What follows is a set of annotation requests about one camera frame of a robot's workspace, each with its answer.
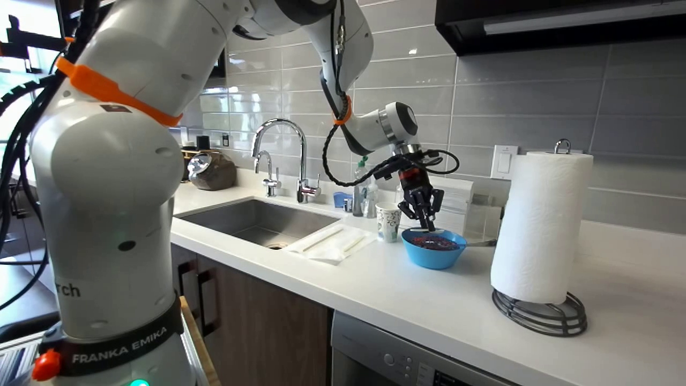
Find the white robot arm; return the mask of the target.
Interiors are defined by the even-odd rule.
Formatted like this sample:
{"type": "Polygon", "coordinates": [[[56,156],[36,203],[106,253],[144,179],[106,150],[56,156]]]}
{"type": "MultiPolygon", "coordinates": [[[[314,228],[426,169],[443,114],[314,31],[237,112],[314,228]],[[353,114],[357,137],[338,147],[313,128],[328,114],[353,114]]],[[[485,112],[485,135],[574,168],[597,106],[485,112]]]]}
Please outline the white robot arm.
{"type": "Polygon", "coordinates": [[[170,135],[204,88],[225,43],[304,31],[320,83],[351,152],[399,152],[372,168],[397,174],[400,213],[429,228],[442,194],[408,145],[418,125],[405,103],[364,115],[348,88],[372,54],[355,0],[83,0],[100,26],[61,77],[32,135],[47,256],[59,323],[30,372],[47,386],[194,386],[172,279],[173,194],[182,155],[170,135]]]}

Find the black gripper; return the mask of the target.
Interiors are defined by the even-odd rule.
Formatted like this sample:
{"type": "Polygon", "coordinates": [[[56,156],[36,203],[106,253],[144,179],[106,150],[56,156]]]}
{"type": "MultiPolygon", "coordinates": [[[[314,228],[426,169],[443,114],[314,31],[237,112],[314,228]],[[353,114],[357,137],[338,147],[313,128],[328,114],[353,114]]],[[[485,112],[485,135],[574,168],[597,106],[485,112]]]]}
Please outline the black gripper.
{"type": "Polygon", "coordinates": [[[443,190],[434,188],[429,180],[429,168],[439,162],[442,156],[434,150],[405,152],[397,156],[399,180],[403,200],[397,209],[414,221],[419,221],[418,213],[424,213],[424,229],[434,229],[434,214],[442,210],[443,190]]]}

